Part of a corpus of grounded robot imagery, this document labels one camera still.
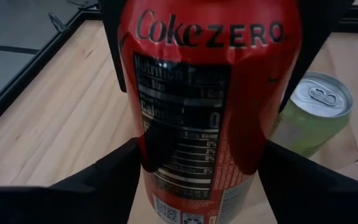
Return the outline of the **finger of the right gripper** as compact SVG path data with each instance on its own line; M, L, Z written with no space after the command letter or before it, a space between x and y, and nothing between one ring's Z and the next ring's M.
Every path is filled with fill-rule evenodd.
M101 17L106 32L112 61L116 71L117 80L119 82L121 91L124 93L126 92L126 84L121 65L117 32L125 4L126 0L99 0Z
M302 24L301 49L279 111L284 109L325 41L353 3L353 0L298 0Z

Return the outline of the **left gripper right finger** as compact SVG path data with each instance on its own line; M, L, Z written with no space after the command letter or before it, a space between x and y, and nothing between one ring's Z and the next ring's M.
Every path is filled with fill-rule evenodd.
M278 223L358 223L358 180L271 141L258 172Z

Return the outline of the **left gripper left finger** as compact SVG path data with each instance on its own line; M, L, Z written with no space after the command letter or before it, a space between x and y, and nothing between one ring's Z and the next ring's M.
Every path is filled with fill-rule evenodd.
M127 223L140 177L136 141L49 187L0 186L0 223Z

